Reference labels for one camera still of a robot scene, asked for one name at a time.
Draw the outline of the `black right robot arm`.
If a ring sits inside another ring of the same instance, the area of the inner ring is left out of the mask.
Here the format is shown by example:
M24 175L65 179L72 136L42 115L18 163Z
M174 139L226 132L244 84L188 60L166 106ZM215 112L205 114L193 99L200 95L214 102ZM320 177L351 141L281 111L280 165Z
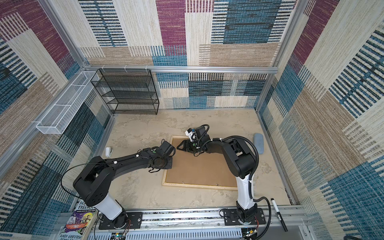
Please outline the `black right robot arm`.
M177 150L188 152L195 157L203 153L222 154L230 172L236 177L239 222L248 225L257 213L257 200L254 199L253 177L260 159L255 145L242 136L210 138L208 124L186 131L187 140L177 146Z

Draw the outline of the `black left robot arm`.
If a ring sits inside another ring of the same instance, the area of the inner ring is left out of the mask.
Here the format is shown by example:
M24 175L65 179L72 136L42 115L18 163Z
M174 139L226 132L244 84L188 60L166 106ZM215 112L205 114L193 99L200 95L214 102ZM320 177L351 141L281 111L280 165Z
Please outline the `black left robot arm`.
M176 149L163 141L159 147L145 148L137 153L114 159L96 156L84 164L75 178L73 188L88 207L103 214L101 230L128 229L133 224L127 211L109 194L112 181L130 172L147 169L149 173L172 168Z

